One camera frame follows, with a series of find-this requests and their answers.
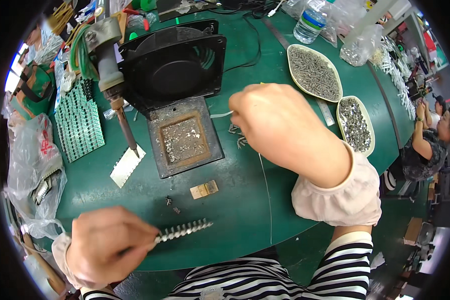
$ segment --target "pliers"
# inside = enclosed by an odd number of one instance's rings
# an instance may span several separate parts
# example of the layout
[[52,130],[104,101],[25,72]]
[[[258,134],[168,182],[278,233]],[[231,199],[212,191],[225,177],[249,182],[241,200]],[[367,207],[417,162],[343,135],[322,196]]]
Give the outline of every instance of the pliers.
[[129,9],[129,8],[124,8],[122,10],[123,13],[126,14],[130,14],[130,15],[140,15],[143,17],[143,27],[145,28],[145,31],[149,31],[150,30],[150,24],[148,23],[147,20],[147,13],[144,12],[143,10],[133,10],[133,9]]

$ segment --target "black fan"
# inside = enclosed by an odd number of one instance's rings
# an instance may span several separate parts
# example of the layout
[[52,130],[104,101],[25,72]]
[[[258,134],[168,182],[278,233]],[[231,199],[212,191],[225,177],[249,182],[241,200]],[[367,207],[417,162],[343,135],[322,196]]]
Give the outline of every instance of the black fan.
[[183,99],[218,93],[227,39],[216,20],[164,28],[122,46],[125,99],[145,116]]

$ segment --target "steel ruler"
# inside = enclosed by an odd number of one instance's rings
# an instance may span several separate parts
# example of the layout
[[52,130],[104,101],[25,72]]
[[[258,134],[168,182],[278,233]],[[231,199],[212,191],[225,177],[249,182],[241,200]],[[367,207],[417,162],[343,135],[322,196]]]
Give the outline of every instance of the steel ruler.
[[[261,21],[265,24],[265,26],[271,31],[273,36],[282,44],[282,47],[287,51],[288,46],[290,46],[290,43],[287,39],[285,39],[284,35],[278,31],[275,26],[272,25],[269,19],[266,17],[263,17]],[[325,103],[325,100],[317,99],[318,107],[320,108],[320,111],[325,118],[325,122],[327,123],[327,126],[334,125],[334,117],[332,116],[332,113],[330,112],[330,109],[328,108],[328,105]]]

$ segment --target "green wire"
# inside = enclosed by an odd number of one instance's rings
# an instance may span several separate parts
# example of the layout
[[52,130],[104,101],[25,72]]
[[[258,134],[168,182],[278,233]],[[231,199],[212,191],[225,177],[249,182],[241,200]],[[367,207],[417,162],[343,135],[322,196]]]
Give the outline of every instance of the green wire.
[[72,46],[70,47],[70,63],[72,70],[80,71],[81,75],[85,79],[93,79],[94,81],[99,81],[100,78],[98,77],[97,70],[90,60],[90,56],[88,55],[87,51],[87,45],[85,44],[84,33],[88,27],[90,27],[90,25],[88,24],[82,27],[73,39]]

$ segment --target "black and white striped shirt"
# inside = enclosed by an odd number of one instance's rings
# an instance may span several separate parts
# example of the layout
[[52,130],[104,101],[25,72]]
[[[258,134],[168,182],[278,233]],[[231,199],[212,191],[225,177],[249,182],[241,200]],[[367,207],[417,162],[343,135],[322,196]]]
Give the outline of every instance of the black and white striped shirt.
[[[309,286],[294,283],[288,271],[272,259],[244,257],[197,267],[165,300],[365,299],[372,247],[367,232],[339,237],[326,250]],[[120,300],[100,293],[87,292],[84,299]]]

